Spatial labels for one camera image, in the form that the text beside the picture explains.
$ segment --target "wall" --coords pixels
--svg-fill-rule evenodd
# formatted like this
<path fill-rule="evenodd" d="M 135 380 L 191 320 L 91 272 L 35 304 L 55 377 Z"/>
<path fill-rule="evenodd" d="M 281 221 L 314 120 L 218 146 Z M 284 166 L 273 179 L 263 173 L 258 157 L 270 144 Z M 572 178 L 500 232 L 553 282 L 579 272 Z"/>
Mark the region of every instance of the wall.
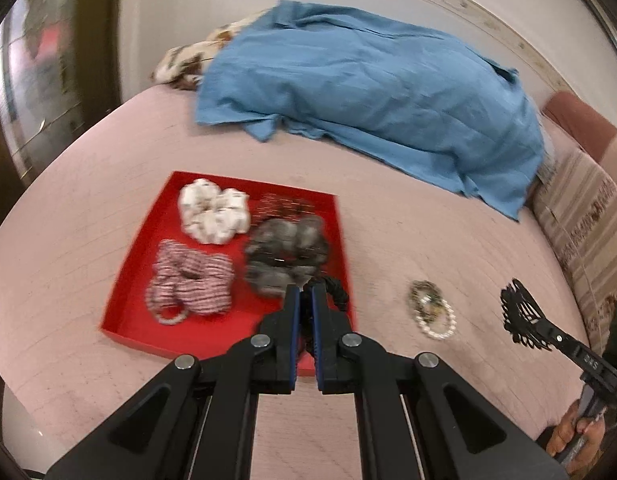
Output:
<path fill-rule="evenodd" d="M 276 1 L 122 0 L 124 99 L 150 85 L 148 74 L 167 49 L 200 41 L 212 28 Z M 577 94 L 617 124 L 617 55 L 580 0 L 467 0 L 467 8 L 448 0 L 312 1 L 360 7 L 451 32 L 502 64 L 516 66 L 525 88 L 541 104 L 559 85 L 551 84 L 523 52 L 535 48 Z M 479 6 L 492 13 L 491 19 L 473 19 L 485 13 Z M 504 24 L 519 33 L 519 46 L 511 44 Z"/>

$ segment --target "bracelet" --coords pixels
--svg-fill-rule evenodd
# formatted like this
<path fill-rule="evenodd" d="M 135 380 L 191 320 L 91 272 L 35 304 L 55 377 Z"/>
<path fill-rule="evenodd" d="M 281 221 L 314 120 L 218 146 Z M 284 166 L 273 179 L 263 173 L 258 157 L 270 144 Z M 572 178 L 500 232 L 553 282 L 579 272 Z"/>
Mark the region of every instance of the bracelet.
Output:
<path fill-rule="evenodd" d="M 431 282 L 413 282 L 409 294 L 409 303 L 413 309 L 413 315 L 422 331 L 433 339 L 446 339 L 455 333 L 457 321 L 453 309 L 442 298 L 440 289 Z M 447 319 L 446 332 L 436 332 L 430 324 L 438 319 L 442 312 Z"/>

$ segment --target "red and white striped scrunchie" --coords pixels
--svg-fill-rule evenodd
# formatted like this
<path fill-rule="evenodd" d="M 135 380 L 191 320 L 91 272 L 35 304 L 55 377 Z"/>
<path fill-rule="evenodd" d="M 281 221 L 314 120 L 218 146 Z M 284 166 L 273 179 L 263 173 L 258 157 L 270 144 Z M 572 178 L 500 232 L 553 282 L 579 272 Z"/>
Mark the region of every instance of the red and white striped scrunchie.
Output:
<path fill-rule="evenodd" d="M 175 240 L 162 240 L 153 270 L 145 300 L 160 323 L 180 323 L 189 312 L 205 315 L 230 309 L 234 271 L 226 254 L 205 254 Z M 161 315 L 163 309 L 175 305 L 182 307 L 175 317 Z"/>

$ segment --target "blue cloth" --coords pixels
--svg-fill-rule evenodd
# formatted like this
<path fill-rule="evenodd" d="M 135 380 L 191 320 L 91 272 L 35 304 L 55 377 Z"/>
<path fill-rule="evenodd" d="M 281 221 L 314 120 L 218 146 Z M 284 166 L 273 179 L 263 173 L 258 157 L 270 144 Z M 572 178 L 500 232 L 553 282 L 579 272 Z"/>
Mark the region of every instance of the blue cloth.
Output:
<path fill-rule="evenodd" d="M 283 121 L 513 219 L 543 157 L 537 110 L 516 70 L 438 30 L 290 1 L 213 60 L 196 120 L 243 123 L 262 141 Z"/>

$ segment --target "finger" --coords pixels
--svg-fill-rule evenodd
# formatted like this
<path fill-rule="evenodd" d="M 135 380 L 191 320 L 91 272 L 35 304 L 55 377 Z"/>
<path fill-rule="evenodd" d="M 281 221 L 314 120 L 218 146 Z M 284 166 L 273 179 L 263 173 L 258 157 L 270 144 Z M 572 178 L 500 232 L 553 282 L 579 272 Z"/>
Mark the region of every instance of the finger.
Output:
<path fill-rule="evenodd" d="M 579 405 L 580 405 L 579 400 L 575 400 L 574 402 L 572 402 L 569 408 L 567 409 L 567 412 L 562 417 L 562 420 L 560 421 L 560 423 L 569 421 L 571 424 L 575 424 L 575 419 L 577 418 L 577 409 L 579 408 Z"/>
<path fill-rule="evenodd" d="M 604 437 L 605 424 L 603 418 L 598 421 L 585 420 L 585 424 L 582 424 L 582 426 L 585 426 L 584 432 L 587 441 L 580 453 L 573 459 L 571 465 L 567 467 L 569 474 L 591 463 L 599 451 Z"/>
<path fill-rule="evenodd" d="M 564 442 L 571 442 L 571 440 L 575 436 L 575 429 L 573 428 L 571 424 L 560 424 L 556 428 L 556 431 L 557 431 L 558 436 Z"/>
<path fill-rule="evenodd" d="M 580 434 L 585 434 L 593 423 L 594 420 L 592 418 L 581 418 L 575 425 L 575 430 Z"/>
<path fill-rule="evenodd" d="M 562 440 L 562 438 L 557 434 L 557 428 L 553 431 L 553 436 L 549 440 L 547 444 L 547 453 L 551 456 L 555 456 L 557 453 L 562 451 L 567 444 Z"/>

